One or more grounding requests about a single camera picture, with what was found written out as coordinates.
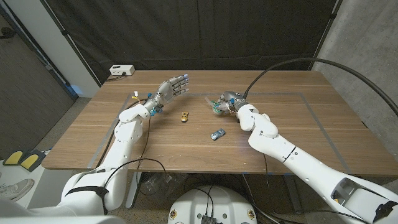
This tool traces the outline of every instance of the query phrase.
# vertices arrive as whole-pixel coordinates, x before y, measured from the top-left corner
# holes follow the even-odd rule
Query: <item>electrical box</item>
[[[123,72],[126,72],[125,75],[132,75],[136,69],[133,65],[112,65],[109,71],[112,75],[122,75]]]

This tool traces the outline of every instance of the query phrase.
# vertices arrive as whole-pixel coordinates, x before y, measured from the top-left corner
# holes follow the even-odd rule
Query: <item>robot finger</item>
[[[188,84],[189,84],[189,82],[185,82],[185,83],[183,83],[183,84],[181,84],[181,85],[175,87],[175,88],[173,89],[173,92],[175,93],[176,91],[181,90],[181,88],[183,88],[184,86],[187,86]]]
[[[186,82],[188,82],[188,80],[189,80],[189,78],[186,78],[186,79],[183,79],[181,81],[178,81],[176,84],[173,85],[173,88],[176,88],[176,87],[178,87],[180,85],[185,84]]]
[[[182,81],[182,80],[185,80],[185,79],[187,79],[187,78],[188,78],[188,74],[180,75],[180,76],[171,78],[171,79],[170,79],[170,83],[171,83],[173,86],[175,86],[178,82],[180,82],[180,81]]]
[[[186,93],[188,90],[189,90],[189,89],[184,89],[184,90],[176,91],[176,92],[174,93],[174,96],[178,96],[178,95],[180,95],[180,94],[182,94],[182,93]]]

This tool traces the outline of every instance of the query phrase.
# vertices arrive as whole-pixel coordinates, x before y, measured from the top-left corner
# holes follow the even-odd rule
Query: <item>robotic arm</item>
[[[239,93],[224,92],[214,103],[213,111],[216,114],[221,114],[221,111],[235,112],[242,130],[252,131],[250,146],[282,162],[334,211],[368,223],[394,223],[398,220],[398,195],[380,185],[324,165],[283,138],[268,115],[259,114]],[[340,217],[347,223],[361,223],[347,216]]]
[[[163,82],[157,92],[143,105],[138,104],[119,115],[114,129],[115,140],[104,162],[89,172],[76,174],[65,185],[61,202],[56,207],[26,210],[16,203],[0,203],[0,216],[90,216],[107,214],[118,208],[124,198],[128,167],[115,169],[130,161],[134,144],[142,136],[142,119],[160,113],[175,96],[188,91],[188,75]]]

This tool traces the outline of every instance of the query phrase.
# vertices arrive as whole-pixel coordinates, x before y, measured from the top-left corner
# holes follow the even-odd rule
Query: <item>black curtain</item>
[[[101,83],[119,63],[137,70],[263,70],[312,57],[335,5],[335,0],[47,2]]]

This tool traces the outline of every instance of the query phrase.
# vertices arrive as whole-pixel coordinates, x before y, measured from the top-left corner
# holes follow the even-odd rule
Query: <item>sneaker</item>
[[[25,179],[17,184],[0,188],[0,199],[8,199],[16,202],[23,197],[34,185],[34,180]]]

